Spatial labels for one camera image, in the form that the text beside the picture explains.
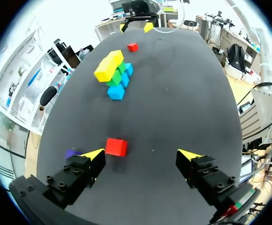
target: toy block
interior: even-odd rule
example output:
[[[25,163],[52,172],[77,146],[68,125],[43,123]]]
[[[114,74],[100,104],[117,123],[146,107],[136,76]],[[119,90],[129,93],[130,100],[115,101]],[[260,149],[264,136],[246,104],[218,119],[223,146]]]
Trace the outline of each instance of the toy block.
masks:
[[[130,52],[136,52],[138,51],[139,47],[137,43],[130,43],[127,45],[127,48]]]
[[[77,150],[75,150],[75,149],[68,149],[68,150],[66,151],[66,153],[65,153],[65,160],[66,160],[67,158],[73,156],[74,154],[80,155],[81,152],[79,152],[79,151],[77,151]]]
[[[131,63],[126,63],[126,64],[125,64],[125,68],[126,68],[125,72],[127,73],[127,75],[128,75],[128,76],[131,76],[132,73],[134,72],[134,69],[133,69],[133,67],[132,67],[132,64],[131,64]]]
[[[115,61],[116,61],[116,63],[117,63],[117,66],[119,66],[119,65],[122,63],[123,59],[124,59],[121,50],[112,51],[112,52],[109,53],[109,56],[115,58]]]
[[[115,87],[109,87],[108,95],[112,100],[122,100],[125,95],[125,89],[121,84]]]
[[[129,83],[130,79],[128,78],[128,75],[126,72],[124,72],[122,75],[121,75],[121,84],[124,88],[127,88],[128,86],[128,83]]]
[[[124,157],[126,156],[127,141],[108,138],[105,149],[106,154]]]
[[[152,22],[147,22],[144,26],[144,32],[147,33],[153,28],[154,28],[154,24]]]
[[[117,70],[120,71],[120,74],[122,75],[125,72],[125,62],[122,61],[122,63],[117,67]]]
[[[117,66],[115,57],[112,57],[111,55],[107,56],[99,64],[98,68],[94,72],[94,76],[99,82],[108,82],[113,77]]]
[[[107,85],[109,87],[114,87],[114,86],[117,86],[120,83],[120,81],[121,81],[121,74],[118,70],[116,70],[111,80],[107,82]]]

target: black backpack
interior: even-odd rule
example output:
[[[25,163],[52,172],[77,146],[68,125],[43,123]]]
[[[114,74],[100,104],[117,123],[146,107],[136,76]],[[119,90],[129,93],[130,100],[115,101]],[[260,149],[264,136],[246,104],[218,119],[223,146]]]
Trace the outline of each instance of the black backpack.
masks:
[[[228,49],[228,61],[232,67],[240,70],[244,74],[246,73],[245,53],[241,46],[233,44]]]

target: wall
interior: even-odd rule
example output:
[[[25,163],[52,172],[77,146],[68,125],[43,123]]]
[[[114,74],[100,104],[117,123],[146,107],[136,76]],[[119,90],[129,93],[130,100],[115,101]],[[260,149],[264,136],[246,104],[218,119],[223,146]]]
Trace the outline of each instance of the wall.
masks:
[[[52,41],[61,39],[75,52],[99,44],[95,26],[112,13],[108,0],[43,0],[35,8],[46,36]]]

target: shelving unit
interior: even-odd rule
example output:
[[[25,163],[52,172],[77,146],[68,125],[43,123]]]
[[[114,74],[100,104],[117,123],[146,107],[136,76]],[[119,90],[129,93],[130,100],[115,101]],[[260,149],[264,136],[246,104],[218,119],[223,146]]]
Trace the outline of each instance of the shelving unit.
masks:
[[[60,65],[49,56],[51,49],[62,60]],[[58,95],[43,111],[39,110],[40,99],[48,87],[66,80],[64,66],[72,69],[54,43],[45,40],[38,24],[21,38],[8,40],[0,52],[0,111],[18,125],[42,135]]]

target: desk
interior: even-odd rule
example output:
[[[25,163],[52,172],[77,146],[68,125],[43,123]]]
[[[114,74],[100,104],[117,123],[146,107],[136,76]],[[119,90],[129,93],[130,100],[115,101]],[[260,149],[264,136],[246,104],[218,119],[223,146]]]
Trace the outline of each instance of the desk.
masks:
[[[177,19],[177,13],[165,13],[160,12],[158,13],[158,26],[159,27],[167,27],[167,20],[169,19]],[[111,33],[118,32],[120,24],[125,19],[123,17],[108,21],[103,21],[99,25],[95,26],[95,33],[100,42],[106,39]],[[144,28],[146,22],[145,21],[134,21],[131,22],[128,26],[128,29],[137,29],[137,28]]]
[[[245,60],[246,66],[250,69],[254,70],[257,74],[261,72],[260,66],[260,56],[259,52],[253,48],[253,46],[246,41],[243,37],[233,33],[230,29],[222,30],[222,40],[220,48],[226,51],[233,44],[238,44],[241,46],[246,55],[250,55],[252,57],[252,61]]]
[[[137,52],[126,48],[131,42],[138,43]],[[112,101],[93,72],[118,49],[134,73],[124,99]],[[127,156],[106,155],[97,182],[67,211],[102,225],[208,224],[215,208],[189,188],[175,166],[176,150],[212,155],[222,171],[239,177],[242,131],[228,79],[198,33],[127,30],[99,44],[51,111],[37,178],[45,182],[60,170],[67,149],[90,152],[105,146],[107,137],[127,140]]]

